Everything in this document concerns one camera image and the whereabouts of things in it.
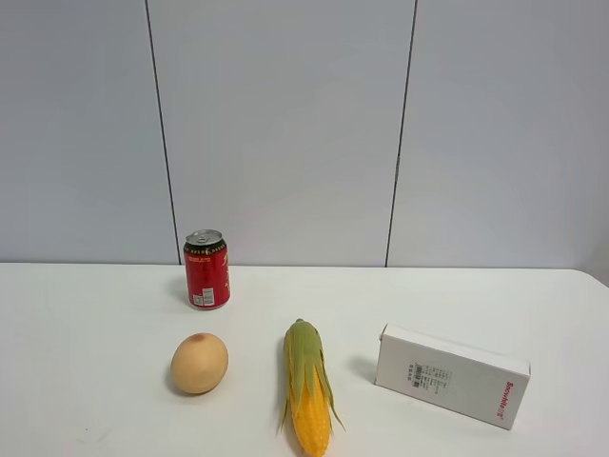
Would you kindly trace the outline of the yellow corn cob green husk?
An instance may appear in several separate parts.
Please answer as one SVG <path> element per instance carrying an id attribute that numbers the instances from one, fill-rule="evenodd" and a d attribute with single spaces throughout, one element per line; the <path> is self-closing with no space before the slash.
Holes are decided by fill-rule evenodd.
<path id="1" fill-rule="evenodd" d="M 285 406 L 280 424 L 291 419 L 301 449 L 307 456 L 323 456 L 338 421 L 324 348 L 319 331 L 298 318 L 283 340 Z"/>

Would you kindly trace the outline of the red soda can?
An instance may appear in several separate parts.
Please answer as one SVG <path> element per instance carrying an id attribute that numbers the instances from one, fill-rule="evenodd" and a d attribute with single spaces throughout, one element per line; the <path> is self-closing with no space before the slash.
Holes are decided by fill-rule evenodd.
<path id="1" fill-rule="evenodd" d="M 223 234 L 202 229 L 189 234 L 184 244 L 189 302 L 199 309 L 222 307 L 230 298 L 229 262 Z"/>

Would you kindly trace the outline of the tan mango fruit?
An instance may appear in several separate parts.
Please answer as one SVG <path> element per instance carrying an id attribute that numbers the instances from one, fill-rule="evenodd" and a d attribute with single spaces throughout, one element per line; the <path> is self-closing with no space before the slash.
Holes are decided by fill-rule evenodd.
<path id="1" fill-rule="evenodd" d="M 216 388 L 225 377 L 227 368 L 225 343 L 214 334 L 196 333 L 177 347 L 169 370 L 179 390 L 198 395 Z"/>

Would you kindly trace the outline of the white cardboard box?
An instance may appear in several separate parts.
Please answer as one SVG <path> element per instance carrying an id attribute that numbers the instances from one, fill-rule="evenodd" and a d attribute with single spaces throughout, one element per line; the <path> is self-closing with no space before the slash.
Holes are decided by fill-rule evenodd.
<path id="1" fill-rule="evenodd" d="M 388 324 L 375 384 L 486 424 L 513 427 L 531 376 L 527 361 Z"/>

